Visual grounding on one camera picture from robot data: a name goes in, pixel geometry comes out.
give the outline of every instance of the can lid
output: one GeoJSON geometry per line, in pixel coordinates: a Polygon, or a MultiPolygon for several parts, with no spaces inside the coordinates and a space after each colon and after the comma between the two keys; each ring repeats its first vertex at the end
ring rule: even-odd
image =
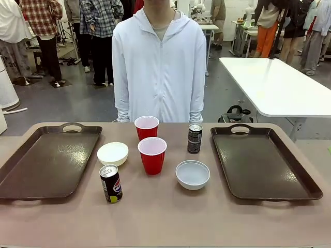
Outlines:
{"type": "Polygon", "coordinates": [[[116,165],[108,164],[108,165],[103,166],[100,169],[99,174],[102,177],[112,177],[117,173],[117,171],[118,171],[118,168],[116,165]]]}
{"type": "Polygon", "coordinates": [[[202,130],[202,126],[200,124],[197,124],[197,123],[190,124],[188,128],[191,129],[194,132],[199,132],[199,131],[202,130]]]}

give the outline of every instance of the red plastic cup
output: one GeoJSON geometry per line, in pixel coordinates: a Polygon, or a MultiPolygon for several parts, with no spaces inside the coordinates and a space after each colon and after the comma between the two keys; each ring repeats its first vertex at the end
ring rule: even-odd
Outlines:
{"type": "Polygon", "coordinates": [[[167,143],[158,137],[145,138],[138,144],[141,160],[149,175],[161,172],[167,143]]]}
{"type": "Polygon", "coordinates": [[[148,137],[156,137],[159,123],[158,118],[154,116],[142,116],[136,119],[134,125],[137,128],[139,140],[141,141],[148,137]]]}

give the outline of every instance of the blue plaid shirt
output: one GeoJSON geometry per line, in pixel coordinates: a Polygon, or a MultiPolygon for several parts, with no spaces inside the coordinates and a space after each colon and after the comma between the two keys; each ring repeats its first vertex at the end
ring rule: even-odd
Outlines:
{"type": "Polygon", "coordinates": [[[80,32],[100,38],[113,36],[115,19],[123,17],[123,6],[120,0],[80,0],[80,32]]]}

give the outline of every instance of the soda can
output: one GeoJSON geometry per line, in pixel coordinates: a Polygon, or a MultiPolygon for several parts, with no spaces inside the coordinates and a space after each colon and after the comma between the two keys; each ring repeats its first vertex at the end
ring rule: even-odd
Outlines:
{"type": "Polygon", "coordinates": [[[100,178],[106,200],[116,203],[122,199],[122,187],[116,165],[108,164],[100,169],[100,178]]]}
{"type": "Polygon", "coordinates": [[[189,153],[198,153],[201,146],[202,126],[192,123],[188,126],[187,151],[189,153]]]}

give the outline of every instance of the white sneaker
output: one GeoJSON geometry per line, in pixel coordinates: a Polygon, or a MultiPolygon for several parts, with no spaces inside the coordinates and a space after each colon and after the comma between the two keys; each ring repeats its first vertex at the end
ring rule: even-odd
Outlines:
{"type": "Polygon", "coordinates": [[[90,66],[84,66],[84,71],[85,71],[85,73],[90,72],[91,71],[90,66]]]}

